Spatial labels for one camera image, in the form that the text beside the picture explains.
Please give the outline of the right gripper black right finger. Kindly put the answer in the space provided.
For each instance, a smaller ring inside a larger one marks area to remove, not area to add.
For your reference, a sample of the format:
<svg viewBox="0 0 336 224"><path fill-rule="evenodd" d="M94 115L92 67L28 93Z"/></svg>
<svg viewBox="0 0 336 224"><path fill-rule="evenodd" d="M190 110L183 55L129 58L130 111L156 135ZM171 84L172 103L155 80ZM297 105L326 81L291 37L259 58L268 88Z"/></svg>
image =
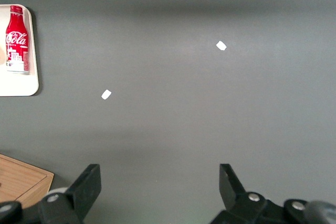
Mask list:
<svg viewBox="0 0 336 224"><path fill-rule="evenodd" d="M225 210L211 223L285 223L283 208L246 191L230 164L219 166L219 192Z"/></svg>

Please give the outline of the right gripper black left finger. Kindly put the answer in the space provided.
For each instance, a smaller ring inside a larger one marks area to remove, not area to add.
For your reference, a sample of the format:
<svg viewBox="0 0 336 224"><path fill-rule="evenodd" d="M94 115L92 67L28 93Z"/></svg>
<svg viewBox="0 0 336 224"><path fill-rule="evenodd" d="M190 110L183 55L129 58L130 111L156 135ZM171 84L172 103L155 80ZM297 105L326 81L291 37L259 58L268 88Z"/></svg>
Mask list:
<svg viewBox="0 0 336 224"><path fill-rule="evenodd" d="M83 223L100 192L100 165L90 164L64 192L57 190L40 201L40 222Z"/></svg>

